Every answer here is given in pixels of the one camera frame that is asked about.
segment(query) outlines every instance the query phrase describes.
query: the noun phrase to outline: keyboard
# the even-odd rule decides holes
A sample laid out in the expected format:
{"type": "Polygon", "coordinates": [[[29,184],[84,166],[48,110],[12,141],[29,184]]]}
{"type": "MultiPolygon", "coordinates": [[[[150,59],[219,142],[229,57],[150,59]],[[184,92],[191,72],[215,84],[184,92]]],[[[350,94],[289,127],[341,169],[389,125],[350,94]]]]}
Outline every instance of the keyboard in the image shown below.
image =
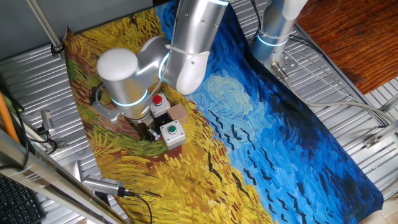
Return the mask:
{"type": "Polygon", "coordinates": [[[33,191],[0,175],[0,223],[35,224],[43,218],[33,191]]]}

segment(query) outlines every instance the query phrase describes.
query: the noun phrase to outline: van gogh painting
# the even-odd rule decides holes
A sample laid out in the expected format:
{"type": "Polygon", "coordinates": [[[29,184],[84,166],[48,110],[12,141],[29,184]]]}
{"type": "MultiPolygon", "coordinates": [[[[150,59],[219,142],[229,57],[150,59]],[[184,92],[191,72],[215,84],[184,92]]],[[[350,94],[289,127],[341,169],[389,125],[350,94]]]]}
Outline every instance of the van gogh painting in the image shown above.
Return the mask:
{"type": "MultiPolygon", "coordinates": [[[[168,151],[149,143],[125,119],[111,124],[89,104],[101,81],[98,58],[124,47],[137,53],[153,36],[172,36],[175,2],[66,39],[67,67],[88,140],[104,177],[148,201],[155,223],[358,223],[383,197],[334,137],[283,84],[253,58],[228,6],[206,77],[182,96],[160,91],[189,114],[187,141],[168,151]]],[[[104,91],[104,104],[112,107],[104,91]]],[[[118,198],[134,223],[146,205],[118,198]]]]}

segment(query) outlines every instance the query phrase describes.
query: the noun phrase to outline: blue painted sky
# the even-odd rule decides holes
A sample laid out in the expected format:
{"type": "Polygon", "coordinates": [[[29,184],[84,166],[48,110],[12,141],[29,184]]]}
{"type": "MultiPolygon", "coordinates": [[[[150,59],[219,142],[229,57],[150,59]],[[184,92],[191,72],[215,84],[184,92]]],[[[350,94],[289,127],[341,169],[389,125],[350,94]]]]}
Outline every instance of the blue painted sky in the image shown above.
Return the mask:
{"type": "MultiPolygon", "coordinates": [[[[155,8],[169,40],[174,4],[155,8]]],[[[187,98],[224,142],[245,184],[255,186],[262,206],[279,223],[357,223],[380,209],[380,191],[309,108],[265,68],[253,70],[258,62],[247,58],[247,49],[229,7],[205,79],[187,98]]]]}

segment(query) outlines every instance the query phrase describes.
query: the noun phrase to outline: emergency stop button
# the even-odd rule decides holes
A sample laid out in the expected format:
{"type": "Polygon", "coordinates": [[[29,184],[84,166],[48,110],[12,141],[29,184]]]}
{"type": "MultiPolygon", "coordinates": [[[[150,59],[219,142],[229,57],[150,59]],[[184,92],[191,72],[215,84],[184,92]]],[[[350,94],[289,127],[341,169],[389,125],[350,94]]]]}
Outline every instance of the emergency stop button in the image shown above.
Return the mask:
{"type": "Polygon", "coordinates": [[[152,102],[155,104],[155,106],[160,106],[162,104],[162,97],[156,95],[152,98],[152,102]]]}

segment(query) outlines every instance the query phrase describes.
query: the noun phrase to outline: wooden surface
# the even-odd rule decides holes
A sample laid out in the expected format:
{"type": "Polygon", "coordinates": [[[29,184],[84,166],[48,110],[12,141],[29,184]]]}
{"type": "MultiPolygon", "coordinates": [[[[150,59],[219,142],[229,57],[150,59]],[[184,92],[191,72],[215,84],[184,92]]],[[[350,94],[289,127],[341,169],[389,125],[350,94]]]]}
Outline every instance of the wooden surface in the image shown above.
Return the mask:
{"type": "Polygon", "coordinates": [[[309,0],[298,23],[362,93],[398,76],[397,0],[309,0]]]}
{"type": "Polygon", "coordinates": [[[398,224],[398,195],[386,200],[383,209],[372,213],[360,224],[398,224]]]}

